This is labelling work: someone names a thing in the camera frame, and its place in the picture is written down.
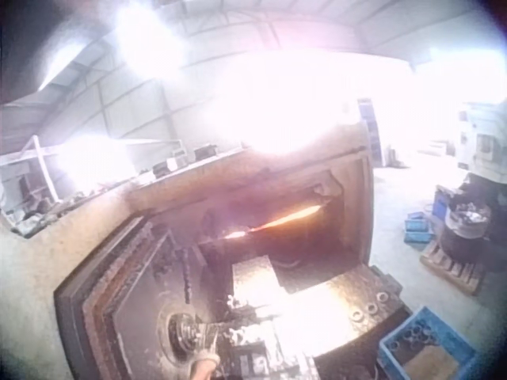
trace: metal pipe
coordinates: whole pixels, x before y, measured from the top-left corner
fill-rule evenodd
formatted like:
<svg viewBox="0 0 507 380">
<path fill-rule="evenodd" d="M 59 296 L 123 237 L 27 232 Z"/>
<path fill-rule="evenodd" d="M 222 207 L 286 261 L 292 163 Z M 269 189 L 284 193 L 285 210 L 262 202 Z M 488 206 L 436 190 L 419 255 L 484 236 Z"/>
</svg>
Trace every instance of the metal pipe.
<svg viewBox="0 0 507 380">
<path fill-rule="evenodd" d="M 19 152 L 19 158 L 21 159 L 23 157 L 23 154 L 25 153 L 25 151 L 32 145 L 33 143 L 33 136 L 30 137 L 30 139 L 26 142 L 26 144 L 23 146 L 23 148 L 21 149 L 21 151 Z"/>
<path fill-rule="evenodd" d="M 39 136 L 32 136 L 33 145 L 35 147 L 35 151 L 37 153 L 37 160 L 39 161 L 40 169 L 42 170 L 42 174 L 44 176 L 44 180 L 46 181 L 46 185 L 48 186 L 49 192 L 53 199 L 53 202 L 58 202 L 58 194 L 56 193 L 55 186 L 51 177 L 49 176 L 48 167 L 46 166 L 46 161 L 44 160 L 44 156 L 42 155 L 40 144 L 39 144 Z"/>
</svg>

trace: bright light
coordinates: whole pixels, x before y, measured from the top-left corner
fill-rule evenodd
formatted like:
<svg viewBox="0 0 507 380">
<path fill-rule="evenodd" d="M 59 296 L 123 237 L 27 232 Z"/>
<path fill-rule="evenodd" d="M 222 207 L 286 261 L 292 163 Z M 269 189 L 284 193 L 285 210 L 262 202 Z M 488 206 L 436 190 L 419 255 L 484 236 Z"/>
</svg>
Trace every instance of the bright light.
<svg viewBox="0 0 507 380">
<path fill-rule="evenodd" d="M 59 164 L 79 191 L 89 193 L 97 186 L 135 176 L 124 144 L 103 136 L 81 137 L 63 145 Z"/>
<path fill-rule="evenodd" d="M 116 30 L 121 50 L 129 66 L 144 77 L 168 77 L 183 59 L 180 41 L 141 5 L 123 9 Z"/>
<path fill-rule="evenodd" d="M 76 58 L 84 47 L 85 44 L 68 44 L 63 49 L 60 49 L 51 62 L 48 73 L 46 74 L 42 84 L 39 86 L 39 91 L 46 87 L 49 82 L 60 73 L 60 71 L 62 71 L 74 58 Z"/>
<path fill-rule="evenodd" d="M 228 234 L 225 238 L 226 239 L 242 238 L 245 235 L 246 235 L 245 231 L 235 231 L 235 232 Z"/>
<path fill-rule="evenodd" d="M 221 78 L 217 124 L 223 135 L 266 153 L 298 150 L 340 123 L 358 121 L 338 74 L 321 51 L 237 59 Z"/>
<path fill-rule="evenodd" d="M 440 53 L 418 66 L 417 76 L 439 96 L 454 101 L 500 104 L 507 98 L 507 60 L 500 51 Z"/>
<path fill-rule="evenodd" d="M 294 212 L 290 215 L 284 216 L 283 218 L 266 223 L 260 227 L 253 228 L 252 231 L 259 231 L 259 230 L 263 230 L 264 228 L 279 226 L 280 224 L 285 224 L 285 223 L 290 222 L 292 220 L 305 218 L 308 215 L 312 215 L 315 212 L 317 212 L 318 210 L 320 210 L 320 207 L 321 207 L 320 205 L 307 207 L 301 211 Z"/>
</svg>

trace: metal roof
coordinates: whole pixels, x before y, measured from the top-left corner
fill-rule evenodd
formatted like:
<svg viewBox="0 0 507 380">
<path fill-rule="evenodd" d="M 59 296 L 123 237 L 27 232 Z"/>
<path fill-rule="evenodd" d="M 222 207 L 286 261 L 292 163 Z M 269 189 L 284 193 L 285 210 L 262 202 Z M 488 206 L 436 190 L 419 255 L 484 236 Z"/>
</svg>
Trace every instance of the metal roof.
<svg viewBox="0 0 507 380">
<path fill-rule="evenodd" d="M 256 10 L 283 11 L 357 26 L 401 0 L 162 0 L 162 16 L 168 21 L 212 11 Z M 20 150 L 30 136 L 47 122 L 68 94 L 90 71 L 91 66 L 108 54 L 113 44 L 111 33 L 88 45 L 41 91 L 4 104 L 1 108 L 0 154 Z"/>
</svg>

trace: metal plate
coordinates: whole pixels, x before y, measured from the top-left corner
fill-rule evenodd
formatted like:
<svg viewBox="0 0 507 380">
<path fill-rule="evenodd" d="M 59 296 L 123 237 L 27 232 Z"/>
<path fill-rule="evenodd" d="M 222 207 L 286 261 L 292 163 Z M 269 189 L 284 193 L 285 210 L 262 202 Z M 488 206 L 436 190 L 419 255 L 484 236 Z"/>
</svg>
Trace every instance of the metal plate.
<svg viewBox="0 0 507 380">
<path fill-rule="evenodd" d="M 387 285 L 360 264 L 329 281 L 292 294 L 280 325 L 298 332 L 297 344 L 304 347 L 306 355 L 324 355 L 361 338 L 403 308 L 395 294 L 390 294 L 385 303 L 377 302 L 376 294 L 381 291 L 388 292 Z M 369 303 L 378 306 L 377 313 L 368 313 Z M 354 310 L 364 315 L 358 322 L 351 318 Z M 287 337 L 282 345 L 295 344 L 294 335 Z"/>
<path fill-rule="evenodd" d="M 147 220 L 145 216 L 136 216 L 118 227 L 55 291 L 59 332 L 75 378 L 100 378 L 86 335 L 82 303 L 97 279 L 125 249 L 136 246 L 151 235 L 151 225 Z"/>
<path fill-rule="evenodd" d="M 120 380 L 129 376 L 116 334 L 107 322 L 124 289 L 135 282 L 140 269 L 154 252 L 157 252 L 165 239 L 166 236 L 163 236 L 155 243 L 152 239 L 144 239 L 134 249 L 126 250 L 97 281 L 90 296 L 83 303 L 86 332 L 103 379 Z"/>
</svg>

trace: blue box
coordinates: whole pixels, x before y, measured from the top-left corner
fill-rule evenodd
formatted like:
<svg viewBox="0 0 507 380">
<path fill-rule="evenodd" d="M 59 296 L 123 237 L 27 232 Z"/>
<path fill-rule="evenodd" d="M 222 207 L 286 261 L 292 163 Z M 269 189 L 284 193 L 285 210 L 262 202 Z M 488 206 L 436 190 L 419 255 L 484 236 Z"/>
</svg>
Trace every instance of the blue box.
<svg viewBox="0 0 507 380">
<path fill-rule="evenodd" d="M 445 214 L 449 205 L 449 200 L 454 192 L 443 186 L 437 186 L 435 191 L 435 199 L 433 201 L 432 215 L 435 215 L 442 222 L 445 221 Z"/>
<path fill-rule="evenodd" d="M 405 231 L 428 232 L 429 223 L 426 219 L 407 219 L 405 221 Z"/>
<path fill-rule="evenodd" d="M 405 231 L 405 243 L 429 243 L 433 240 L 435 233 L 430 230 L 428 232 L 417 232 L 417 231 Z"/>
<path fill-rule="evenodd" d="M 477 352 L 453 328 L 442 321 L 426 306 L 409 317 L 395 331 L 385 336 L 379 343 L 379 365 L 391 380 L 410 380 L 388 347 L 400 341 L 403 334 L 415 326 L 427 326 L 436 337 L 436 342 L 458 362 L 458 370 L 454 379 L 465 379 L 470 375 L 471 368 L 477 359 Z"/>
<path fill-rule="evenodd" d="M 406 218 L 407 219 L 423 219 L 425 217 L 425 213 L 422 211 L 410 212 Z"/>
</svg>

